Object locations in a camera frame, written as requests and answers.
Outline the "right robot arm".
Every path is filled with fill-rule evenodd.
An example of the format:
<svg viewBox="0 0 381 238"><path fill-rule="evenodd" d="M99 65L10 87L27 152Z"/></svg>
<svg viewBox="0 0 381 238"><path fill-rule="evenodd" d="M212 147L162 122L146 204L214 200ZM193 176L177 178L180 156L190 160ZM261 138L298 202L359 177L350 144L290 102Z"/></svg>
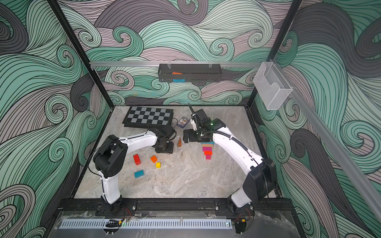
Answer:
<svg viewBox="0 0 381 238"><path fill-rule="evenodd" d="M275 163L263 158L242 143L220 119L211 119L203 109L191 111L192 129L184 130L184 143L214 142L224 149L240 166L246 178L243 185L228 197L228 208L237 214L251 203L259 202L276 187Z"/></svg>

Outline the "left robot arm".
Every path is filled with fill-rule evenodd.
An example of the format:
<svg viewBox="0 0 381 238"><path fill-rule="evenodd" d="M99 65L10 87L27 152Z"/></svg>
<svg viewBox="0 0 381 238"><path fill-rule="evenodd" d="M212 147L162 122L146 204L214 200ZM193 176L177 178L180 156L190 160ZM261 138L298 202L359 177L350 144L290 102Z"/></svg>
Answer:
<svg viewBox="0 0 381 238"><path fill-rule="evenodd" d="M147 131L127 137L108 136L96 152L93 162L102 181L102 199L113 213L121 209L122 196L118 174L123 168L127 154L136 150L153 147L156 153L173 153L172 140L176 131L172 128Z"/></svg>

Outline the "red rectangular block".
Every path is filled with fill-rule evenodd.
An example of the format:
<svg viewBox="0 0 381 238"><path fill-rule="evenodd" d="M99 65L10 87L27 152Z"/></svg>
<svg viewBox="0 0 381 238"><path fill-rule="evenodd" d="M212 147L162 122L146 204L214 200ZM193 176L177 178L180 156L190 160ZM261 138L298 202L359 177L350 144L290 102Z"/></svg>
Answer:
<svg viewBox="0 0 381 238"><path fill-rule="evenodd" d="M135 162L135 164L136 164L137 166L141 164L141 160L140 160L140 157L139 157L138 154L133 155L133 158L134 158L134 162Z"/></svg>

